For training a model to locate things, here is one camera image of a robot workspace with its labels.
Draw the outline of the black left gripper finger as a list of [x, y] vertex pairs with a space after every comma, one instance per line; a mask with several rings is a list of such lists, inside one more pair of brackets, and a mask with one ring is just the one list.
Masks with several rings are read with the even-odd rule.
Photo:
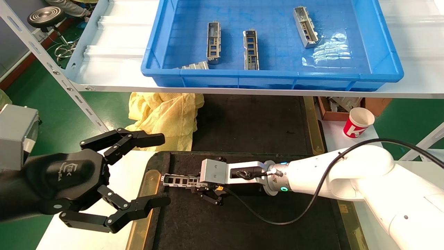
[[162, 133], [148, 134], [142, 130], [128, 131], [118, 128], [83, 140], [79, 145], [81, 149], [91, 149], [96, 152], [107, 149], [103, 157], [108, 165], [114, 165], [136, 147], [149, 148], [164, 143], [165, 136]]
[[114, 214], [103, 216], [68, 210], [59, 215], [60, 220], [70, 228], [116, 234], [129, 222], [147, 218], [152, 209], [171, 203], [165, 194], [142, 196], [128, 202], [105, 185], [98, 188], [98, 193], [116, 208]]

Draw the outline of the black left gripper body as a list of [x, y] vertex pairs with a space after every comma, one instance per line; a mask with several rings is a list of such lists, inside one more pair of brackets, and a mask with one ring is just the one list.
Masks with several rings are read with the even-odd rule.
[[105, 158], [92, 149], [30, 157], [21, 170], [1, 172], [1, 222], [85, 210], [109, 177]]

